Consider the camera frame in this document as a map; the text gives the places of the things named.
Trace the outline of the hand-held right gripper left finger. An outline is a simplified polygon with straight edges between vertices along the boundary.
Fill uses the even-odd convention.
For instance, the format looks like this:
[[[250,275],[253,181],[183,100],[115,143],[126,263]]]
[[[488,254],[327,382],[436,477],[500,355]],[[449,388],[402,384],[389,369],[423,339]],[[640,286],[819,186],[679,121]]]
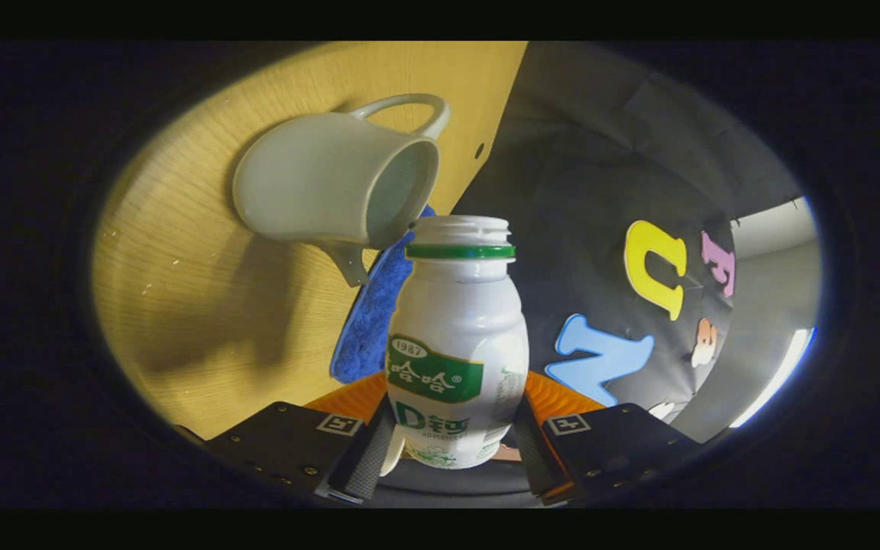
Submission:
[[[362,505],[380,483],[394,427],[380,372],[305,405],[271,403],[203,447],[280,497]]]

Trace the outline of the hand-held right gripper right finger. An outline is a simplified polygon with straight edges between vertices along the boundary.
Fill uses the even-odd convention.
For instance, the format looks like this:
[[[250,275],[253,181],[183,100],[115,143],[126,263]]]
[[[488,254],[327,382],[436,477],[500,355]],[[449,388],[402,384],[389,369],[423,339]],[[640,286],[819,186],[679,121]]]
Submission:
[[[530,490],[546,506],[635,505],[703,452],[639,405],[604,406],[536,372],[513,428]]]

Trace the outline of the white water bottle green label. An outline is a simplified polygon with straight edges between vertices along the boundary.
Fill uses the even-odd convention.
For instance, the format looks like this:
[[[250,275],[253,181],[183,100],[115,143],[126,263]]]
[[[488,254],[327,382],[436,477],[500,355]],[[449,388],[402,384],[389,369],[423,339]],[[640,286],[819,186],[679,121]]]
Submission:
[[[506,219],[423,217],[413,226],[387,331],[387,396],[403,447],[441,470],[498,453],[525,393],[529,342]]]

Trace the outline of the white teacup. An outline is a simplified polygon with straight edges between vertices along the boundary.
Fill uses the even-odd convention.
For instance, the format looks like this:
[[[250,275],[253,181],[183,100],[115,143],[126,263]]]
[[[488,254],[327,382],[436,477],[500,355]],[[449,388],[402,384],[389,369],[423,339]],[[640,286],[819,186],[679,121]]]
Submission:
[[[262,134],[235,167],[235,209],[252,232],[321,248],[349,286],[370,281],[366,250],[401,241],[425,209],[450,121],[433,94],[298,116]]]

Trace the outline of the blue towel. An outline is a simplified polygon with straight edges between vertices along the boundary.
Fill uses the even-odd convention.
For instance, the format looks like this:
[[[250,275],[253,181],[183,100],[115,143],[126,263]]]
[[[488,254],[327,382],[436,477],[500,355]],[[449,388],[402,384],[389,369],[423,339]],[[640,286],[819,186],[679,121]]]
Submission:
[[[340,332],[329,363],[329,375],[336,382],[350,384],[380,372],[387,354],[389,324],[396,299],[413,264],[406,259],[415,223],[394,246],[378,254],[371,265],[370,282],[360,288]]]

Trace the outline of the black backdrop cloth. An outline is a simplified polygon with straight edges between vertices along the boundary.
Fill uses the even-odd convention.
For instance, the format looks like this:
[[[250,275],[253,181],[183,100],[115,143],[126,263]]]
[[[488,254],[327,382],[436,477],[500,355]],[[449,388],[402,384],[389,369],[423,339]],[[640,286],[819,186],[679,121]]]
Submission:
[[[455,206],[506,219],[534,371],[705,442],[749,427],[813,341],[810,203],[739,118],[587,43],[532,43]]]

